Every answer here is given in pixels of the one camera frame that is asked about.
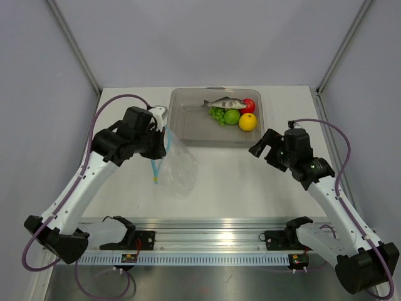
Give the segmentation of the yellow toy lemon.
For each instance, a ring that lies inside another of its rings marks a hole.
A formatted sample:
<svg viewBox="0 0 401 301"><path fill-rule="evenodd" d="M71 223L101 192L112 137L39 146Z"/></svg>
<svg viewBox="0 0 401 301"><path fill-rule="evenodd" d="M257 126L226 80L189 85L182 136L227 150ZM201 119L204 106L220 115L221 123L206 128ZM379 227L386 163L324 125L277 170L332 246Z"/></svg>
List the yellow toy lemon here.
<svg viewBox="0 0 401 301"><path fill-rule="evenodd" d="M238 126L241 130L250 132L253 131L257 126L258 120L254 114L246 113L241 115Z"/></svg>

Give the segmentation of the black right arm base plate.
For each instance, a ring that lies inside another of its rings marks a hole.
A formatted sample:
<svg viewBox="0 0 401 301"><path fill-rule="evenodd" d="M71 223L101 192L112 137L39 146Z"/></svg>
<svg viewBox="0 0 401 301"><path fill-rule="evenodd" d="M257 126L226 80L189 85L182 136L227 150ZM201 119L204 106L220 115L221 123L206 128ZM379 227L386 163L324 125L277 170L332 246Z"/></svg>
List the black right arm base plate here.
<svg viewBox="0 0 401 301"><path fill-rule="evenodd" d="M258 235L268 251L306 251L308 247L302 245L296 235L288 234L286 230L267 230Z"/></svg>

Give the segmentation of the grey toy fish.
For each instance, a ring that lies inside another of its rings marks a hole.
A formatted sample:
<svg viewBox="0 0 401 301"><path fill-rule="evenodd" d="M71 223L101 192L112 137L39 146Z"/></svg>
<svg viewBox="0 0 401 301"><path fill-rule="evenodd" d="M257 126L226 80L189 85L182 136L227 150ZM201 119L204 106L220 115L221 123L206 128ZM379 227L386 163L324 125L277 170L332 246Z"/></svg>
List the grey toy fish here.
<svg viewBox="0 0 401 301"><path fill-rule="evenodd" d="M208 108L223 108L223 109L235 109L240 110L247 107L245 101L238 99L238 98L231 98L231 97L222 97L217 99L213 102L209 102L204 100L204 103L201 107L208 107Z"/></svg>

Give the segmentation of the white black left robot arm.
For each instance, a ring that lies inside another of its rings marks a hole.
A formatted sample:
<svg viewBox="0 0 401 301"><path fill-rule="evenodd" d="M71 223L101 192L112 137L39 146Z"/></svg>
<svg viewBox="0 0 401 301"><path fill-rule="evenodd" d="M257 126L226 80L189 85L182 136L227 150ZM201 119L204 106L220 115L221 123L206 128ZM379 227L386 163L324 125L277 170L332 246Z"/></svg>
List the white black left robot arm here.
<svg viewBox="0 0 401 301"><path fill-rule="evenodd" d="M168 110L129 107L123 119L95 134L76 175L41 216L29 216L24 227L36 241L66 264L80 259L87 248L135 250L136 226L121 216L80 228L78 223L107 179L134 154L157 160L164 146Z"/></svg>

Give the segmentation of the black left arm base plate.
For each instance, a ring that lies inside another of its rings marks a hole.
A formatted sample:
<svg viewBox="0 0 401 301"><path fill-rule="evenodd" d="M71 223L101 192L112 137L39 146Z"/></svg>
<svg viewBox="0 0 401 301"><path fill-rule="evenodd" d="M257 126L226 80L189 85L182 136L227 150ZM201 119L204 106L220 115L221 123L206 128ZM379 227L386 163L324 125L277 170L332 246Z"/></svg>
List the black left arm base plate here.
<svg viewBox="0 0 401 301"><path fill-rule="evenodd" d="M118 243L107 243L100 245L99 249L104 251L152 251L155 244L155 231L128 230Z"/></svg>

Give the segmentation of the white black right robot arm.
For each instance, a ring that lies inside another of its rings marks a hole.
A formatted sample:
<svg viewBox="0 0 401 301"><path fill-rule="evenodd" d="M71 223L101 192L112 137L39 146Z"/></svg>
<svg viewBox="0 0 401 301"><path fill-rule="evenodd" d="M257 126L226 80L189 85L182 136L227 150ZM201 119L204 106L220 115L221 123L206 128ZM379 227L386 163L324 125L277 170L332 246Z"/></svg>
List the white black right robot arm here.
<svg viewBox="0 0 401 301"><path fill-rule="evenodd" d="M268 129L249 152L259 157L270 147L265 161L280 171L291 171L325 212L336 231L330 236L313 220L304 216L286 223L280 235L266 231L267 249L284 243L293 250L310 249L328 262L337 279L350 294L389 284L393 294L392 275L400 256L393 243L384 243L363 221L336 182L329 163L314 156L305 129L288 129L283 135Z"/></svg>

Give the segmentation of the clear zip top bag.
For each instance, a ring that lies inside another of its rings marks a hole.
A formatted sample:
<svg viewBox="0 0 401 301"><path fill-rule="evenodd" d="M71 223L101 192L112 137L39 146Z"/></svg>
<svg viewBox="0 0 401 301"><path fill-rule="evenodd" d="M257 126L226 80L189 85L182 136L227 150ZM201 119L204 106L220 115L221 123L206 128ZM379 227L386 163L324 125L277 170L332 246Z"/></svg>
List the clear zip top bag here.
<svg viewBox="0 0 401 301"><path fill-rule="evenodd" d="M187 197L196 184L197 160L168 127L166 127L164 143L166 156L160 160L151 160L153 183L165 196Z"/></svg>

